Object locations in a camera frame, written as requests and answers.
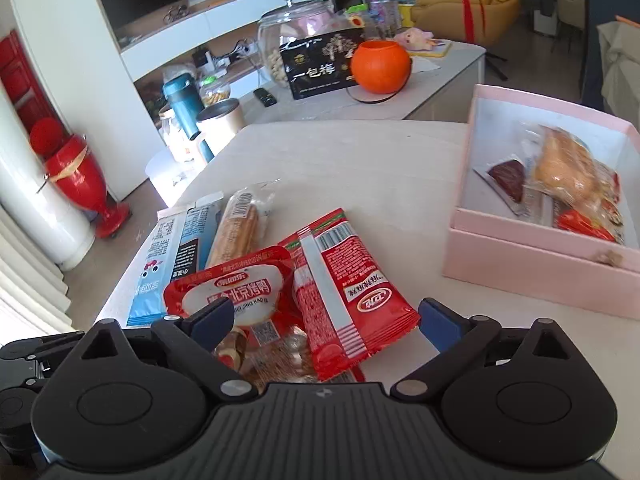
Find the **yellow sofa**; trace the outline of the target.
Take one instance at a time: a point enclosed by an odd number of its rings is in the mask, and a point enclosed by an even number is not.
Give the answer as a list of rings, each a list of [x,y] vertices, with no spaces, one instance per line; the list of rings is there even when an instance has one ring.
[[[416,0],[414,26],[438,39],[488,48],[516,22],[521,0]]]

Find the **glass jar with nuts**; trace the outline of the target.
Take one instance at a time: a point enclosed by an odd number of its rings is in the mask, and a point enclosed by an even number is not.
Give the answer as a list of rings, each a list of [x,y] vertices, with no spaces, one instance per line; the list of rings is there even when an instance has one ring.
[[[318,35],[334,15],[331,0],[284,0],[258,21],[257,43],[262,66],[272,82],[288,86],[280,47]]]

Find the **long corn snack packet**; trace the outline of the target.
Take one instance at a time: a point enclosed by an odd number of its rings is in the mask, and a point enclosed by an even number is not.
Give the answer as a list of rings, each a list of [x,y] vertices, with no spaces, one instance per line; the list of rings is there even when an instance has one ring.
[[[258,182],[228,200],[206,261],[206,269],[254,252],[265,235],[280,180]]]

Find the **teal thermos bottle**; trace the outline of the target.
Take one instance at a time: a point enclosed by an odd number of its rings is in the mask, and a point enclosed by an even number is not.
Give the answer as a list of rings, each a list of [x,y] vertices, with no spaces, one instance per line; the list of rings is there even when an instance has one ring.
[[[168,80],[163,84],[163,94],[188,140],[195,144],[206,162],[213,160],[214,154],[196,121],[198,114],[204,110],[204,104],[192,75],[184,73]]]

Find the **small bread clear packet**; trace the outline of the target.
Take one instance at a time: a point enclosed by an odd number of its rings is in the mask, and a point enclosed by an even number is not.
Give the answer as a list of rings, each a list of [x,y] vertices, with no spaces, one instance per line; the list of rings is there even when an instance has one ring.
[[[526,133],[526,188],[585,210],[596,210],[603,202],[620,202],[617,172],[595,159],[573,133],[543,125]]]

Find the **orange yellow snack packet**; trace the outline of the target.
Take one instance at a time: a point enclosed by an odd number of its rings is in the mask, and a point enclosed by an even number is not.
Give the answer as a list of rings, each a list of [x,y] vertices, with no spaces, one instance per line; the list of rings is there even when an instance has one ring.
[[[552,226],[555,229],[582,234],[623,245],[624,218],[618,209],[620,203],[620,177],[607,166],[600,166],[601,194],[594,204],[578,208],[555,200]]]

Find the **white steel cup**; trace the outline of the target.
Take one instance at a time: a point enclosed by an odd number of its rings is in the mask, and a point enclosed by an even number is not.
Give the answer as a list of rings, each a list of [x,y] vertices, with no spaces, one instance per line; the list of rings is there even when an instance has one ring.
[[[246,126],[240,101],[229,98],[205,107],[196,116],[203,140],[217,156]]]

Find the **red long sausage packet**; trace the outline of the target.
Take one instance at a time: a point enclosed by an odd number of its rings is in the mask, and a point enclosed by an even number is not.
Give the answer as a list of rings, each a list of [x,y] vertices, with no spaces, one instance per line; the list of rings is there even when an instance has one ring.
[[[322,382],[406,336],[420,314],[378,266],[337,208],[280,241],[294,264],[293,296]]]

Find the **red meat snack packet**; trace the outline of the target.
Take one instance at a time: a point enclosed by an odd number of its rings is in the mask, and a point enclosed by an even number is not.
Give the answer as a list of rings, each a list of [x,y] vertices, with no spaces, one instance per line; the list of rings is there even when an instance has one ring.
[[[258,390],[270,382],[316,382],[293,278],[288,251],[270,246],[178,278],[165,287],[164,301],[169,314],[187,318],[215,300],[229,299],[233,327],[214,355]]]

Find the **red toy vase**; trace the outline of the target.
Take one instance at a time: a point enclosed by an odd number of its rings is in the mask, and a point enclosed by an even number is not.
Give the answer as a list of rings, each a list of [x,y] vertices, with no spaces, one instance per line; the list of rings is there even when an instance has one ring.
[[[96,237],[113,237],[129,219],[130,209],[107,197],[103,172],[88,142],[78,134],[67,134],[57,119],[45,117],[30,129],[29,143],[43,159],[46,181],[76,206],[98,214]]]

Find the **black plum gift box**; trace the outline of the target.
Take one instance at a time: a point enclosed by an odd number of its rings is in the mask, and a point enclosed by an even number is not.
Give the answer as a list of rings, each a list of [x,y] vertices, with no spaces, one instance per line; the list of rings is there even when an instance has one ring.
[[[364,41],[362,28],[289,41],[280,47],[286,81],[294,100],[356,86],[352,56]]]

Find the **dark red jelly packet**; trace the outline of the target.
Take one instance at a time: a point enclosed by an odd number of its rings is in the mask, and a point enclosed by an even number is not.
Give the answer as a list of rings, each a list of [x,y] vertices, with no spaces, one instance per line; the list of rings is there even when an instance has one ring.
[[[474,167],[473,171],[498,195],[515,217],[526,216],[525,166],[518,159],[511,158],[492,166]]]

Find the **pink cardboard box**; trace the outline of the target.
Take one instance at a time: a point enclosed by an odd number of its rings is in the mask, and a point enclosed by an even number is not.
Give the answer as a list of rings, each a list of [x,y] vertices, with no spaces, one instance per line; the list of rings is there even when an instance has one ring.
[[[618,173],[623,245],[552,226],[553,202],[525,187],[515,217],[473,171],[516,158],[529,129],[562,128]],[[474,91],[460,185],[442,272],[448,278],[623,318],[639,314],[639,133],[630,122],[574,103],[481,84]]]

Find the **orange pumpkin bucket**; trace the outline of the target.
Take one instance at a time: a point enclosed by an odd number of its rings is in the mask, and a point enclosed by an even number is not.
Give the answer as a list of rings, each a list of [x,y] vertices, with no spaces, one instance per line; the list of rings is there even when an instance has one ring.
[[[399,91],[411,74],[411,58],[395,41],[368,40],[352,56],[350,70],[356,83],[376,94]]]

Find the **blue white snack bag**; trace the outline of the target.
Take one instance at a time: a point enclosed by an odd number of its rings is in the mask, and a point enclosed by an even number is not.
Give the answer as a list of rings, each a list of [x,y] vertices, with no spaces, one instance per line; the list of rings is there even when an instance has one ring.
[[[166,315],[165,288],[205,268],[222,206],[224,193],[215,192],[158,213],[129,309],[128,326],[150,325]]]

